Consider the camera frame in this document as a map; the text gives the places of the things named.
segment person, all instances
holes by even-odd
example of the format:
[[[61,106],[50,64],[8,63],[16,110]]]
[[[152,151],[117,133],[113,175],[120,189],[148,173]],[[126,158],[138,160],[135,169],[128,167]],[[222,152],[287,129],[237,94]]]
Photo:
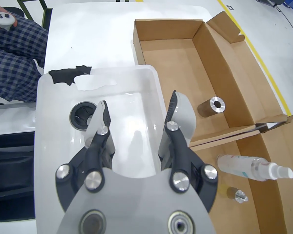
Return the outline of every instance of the person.
[[[44,67],[48,31],[32,20],[9,13],[16,20],[9,31],[0,28],[0,97],[35,102],[41,74],[34,59]]]

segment white spray nozzle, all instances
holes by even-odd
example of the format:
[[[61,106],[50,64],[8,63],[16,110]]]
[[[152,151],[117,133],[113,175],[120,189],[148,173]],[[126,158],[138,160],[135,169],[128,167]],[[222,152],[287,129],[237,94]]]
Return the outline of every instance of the white spray nozzle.
[[[288,167],[274,165],[271,171],[275,178],[293,178],[293,171]]]

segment black chair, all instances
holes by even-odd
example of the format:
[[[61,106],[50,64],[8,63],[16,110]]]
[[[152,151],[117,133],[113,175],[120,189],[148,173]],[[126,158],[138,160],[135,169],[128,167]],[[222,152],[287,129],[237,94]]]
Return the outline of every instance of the black chair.
[[[34,132],[0,135],[0,222],[33,218]]]

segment metal cylinder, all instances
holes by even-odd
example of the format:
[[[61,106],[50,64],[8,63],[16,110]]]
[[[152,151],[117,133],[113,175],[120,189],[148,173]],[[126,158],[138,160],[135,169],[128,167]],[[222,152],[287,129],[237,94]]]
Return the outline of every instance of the metal cylinder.
[[[198,113],[200,116],[207,118],[209,116],[224,112],[225,108],[226,105],[220,97],[212,97],[198,106]]]
[[[232,186],[227,189],[227,196],[229,199],[235,200],[240,204],[248,201],[248,197],[243,191]]]
[[[176,211],[169,217],[168,230],[169,234],[193,234],[195,226],[187,213]]]

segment white table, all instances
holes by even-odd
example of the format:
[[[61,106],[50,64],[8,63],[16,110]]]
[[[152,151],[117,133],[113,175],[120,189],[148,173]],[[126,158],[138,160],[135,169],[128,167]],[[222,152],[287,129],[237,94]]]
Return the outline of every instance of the white table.
[[[156,18],[208,21],[211,15],[202,7],[172,4],[64,4],[52,12],[44,73],[80,65],[94,68],[133,66],[134,20]],[[39,160],[39,154],[42,153],[47,156],[45,153],[48,153],[48,149],[35,151],[35,161]],[[43,167],[47,165],[38,167],[35,164],[35,175],[43,176]],[[59,205],[48,205],[48,197],[43,194],[35,192],[37,233],[56,233],[64,212],[59,209]]]

